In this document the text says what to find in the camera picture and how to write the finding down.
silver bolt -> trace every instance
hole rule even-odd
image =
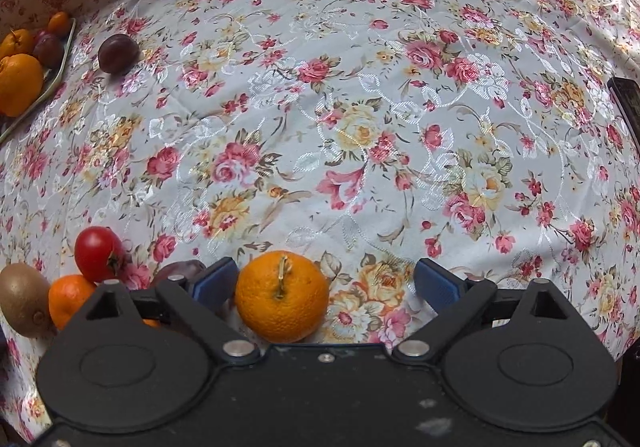
[[[246,357],[255,350],[255,345],[249,341],[237,339],[224,343],[222,350],[230,357]]]
[[[429,345],[423,341],[408,340],[398,345],[398,351],[407,357],[423,357],[429,353]]]
[[[335,357],[331,353],[320,353],[318,360],[323,364],[330,364],[335,361]]]

orange fruit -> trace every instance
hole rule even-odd
[[[24,28],[12,30],[0,43],[0,60],[17,53],[31,53],[34,47],[35,41],[31,32]]]
[[[58,37],[66,37],[71,30],[71,20],[66,12],[57,12],[49,20],[47,31]]]
[[[314,332],[328,305],[326,278],[313,262],[296,253],[264,253],[238,276],[238,313],[249,328],[272,343],[296,342]]]
[[[83,275],[64,275],[49,287],[49,314],[56,328],[62,330],[95,291],[95,284]]]
[[[39,61],[26,53],[0,60],[0,112],[17,117],[40,96],[44,73]]]

kiwi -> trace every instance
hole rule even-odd
[[[0,271],[0,311],[11,328],[24,337],[37,337],[51,326],[49,283],[24,263]]]

black phone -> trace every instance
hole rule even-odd
[[[607,88],[616,101],[625,119],[626,127],[636,143],[640,153],[640,87],[636,81],[613,77],[607,82]]]

tablecloth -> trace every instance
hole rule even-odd
[[[63,84],[0,150],[0,254],[55,279],[108,225],[137,288],[172,261],[292,250],[331,281],[310,340],[389,347],[433,318],[412,283],[427,256],[553,280],[619,357],[640,334],[639,157],[606,81],[638,78],[638,7],[0,0],[3,34],[60,9],[80,27]],[[142,52],[110,77],[97,49],[119,32]],[[50,339],[0,322],[0,409],[32,439]]]

